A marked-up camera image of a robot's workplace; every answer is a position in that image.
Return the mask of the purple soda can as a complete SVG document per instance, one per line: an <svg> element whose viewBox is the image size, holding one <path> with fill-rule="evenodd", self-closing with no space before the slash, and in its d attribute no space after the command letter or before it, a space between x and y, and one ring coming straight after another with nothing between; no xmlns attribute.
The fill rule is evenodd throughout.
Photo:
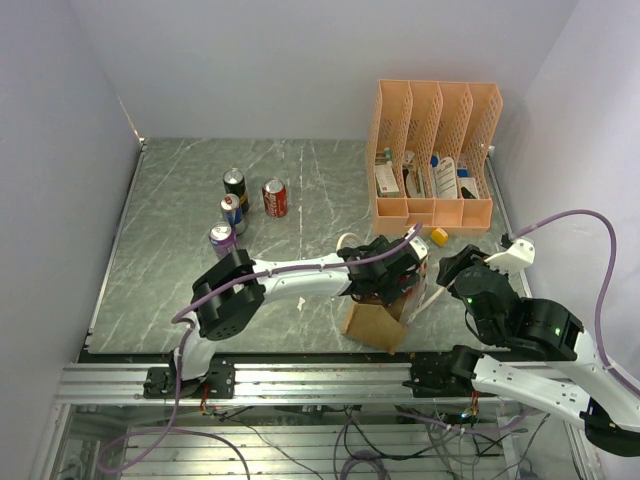
<svg viewBox="0 0 640 480"><path fill-rule="evenodd" d="M219 260L238 249L236 232L227 222L215 223L209 230L208 238Z"/></svg>

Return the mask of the black beverage can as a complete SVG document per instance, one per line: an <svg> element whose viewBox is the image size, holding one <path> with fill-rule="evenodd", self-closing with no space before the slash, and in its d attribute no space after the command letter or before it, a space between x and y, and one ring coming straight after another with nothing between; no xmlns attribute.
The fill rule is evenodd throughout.
<svg viewBox="0 0 640 480"><path fill-rule="evenodd" d="M242 212L247 214L250 208L245 176L238 168L231 168L223 174L225 192L236 195L240 200Z"/></svg>

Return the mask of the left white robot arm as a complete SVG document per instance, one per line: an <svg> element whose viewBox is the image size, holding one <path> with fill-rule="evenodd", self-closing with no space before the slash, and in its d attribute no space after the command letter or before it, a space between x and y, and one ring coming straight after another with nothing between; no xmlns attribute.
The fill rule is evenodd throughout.
<svg viewBox="0 0 640 480"><path fill-rule="evenodd" d="M275 301L324 295L393 304L421 281L428 253L416 233L393 241L380 236L310 260L270 262L231 251L192 284L191 303L172 319L188 327L173 351L168 384L182 397L196 395L217 345Z"/></svg>

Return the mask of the red tab energy can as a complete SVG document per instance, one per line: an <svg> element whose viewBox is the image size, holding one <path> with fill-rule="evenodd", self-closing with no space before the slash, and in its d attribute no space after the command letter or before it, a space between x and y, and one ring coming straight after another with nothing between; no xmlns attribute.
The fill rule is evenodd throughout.
<svg viewBox="0 0 640 480"><path fill-rule="evenodd" d="M242 235L246 230L246 222L239 197L232 193L226 194L220 201L220 210L235 233Z"/></svg>

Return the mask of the brown canvas bag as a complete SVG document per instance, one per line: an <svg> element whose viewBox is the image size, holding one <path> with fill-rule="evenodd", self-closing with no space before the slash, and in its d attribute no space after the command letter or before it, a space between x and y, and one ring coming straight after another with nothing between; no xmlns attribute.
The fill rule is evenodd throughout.
<svg viewBox="0 0 640 480"><path fill-rule="evenodd" d="M421 282L391 305L377 299L353 301L342 325L341 334L365 346L395 354L409 325L444 292L436 287L429 294L428 258Z"/></svg>

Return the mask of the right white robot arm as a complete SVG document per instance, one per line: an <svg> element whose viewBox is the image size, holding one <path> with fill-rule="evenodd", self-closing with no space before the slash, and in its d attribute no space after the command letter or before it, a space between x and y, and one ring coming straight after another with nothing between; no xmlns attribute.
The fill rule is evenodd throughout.
<svg viewBox="0 0 640 480"><path fill-rule="evenodd" d="M582 322L553 300L525 298L511 287L509 272L531 266L534 258L526 239L493 255L467 245L440 259L436 282L464 304L465 322L481 343L543 362L562 379L517 371L488 353L456 345L440 373L442 387L455 396L473 390L510 396L582 428L601 450L638 456L639 400L613 377Z"/></svg>

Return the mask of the red cola can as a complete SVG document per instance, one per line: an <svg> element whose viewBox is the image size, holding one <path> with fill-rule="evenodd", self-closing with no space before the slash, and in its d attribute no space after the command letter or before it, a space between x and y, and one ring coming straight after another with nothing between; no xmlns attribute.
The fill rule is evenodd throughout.
<svg viewBox="0 0 640 480"><path fill-rule="evenodd" d="M262 187L265 212L274 218L282 218L288 212L285 184L278 178L267 180Z"/></svg>

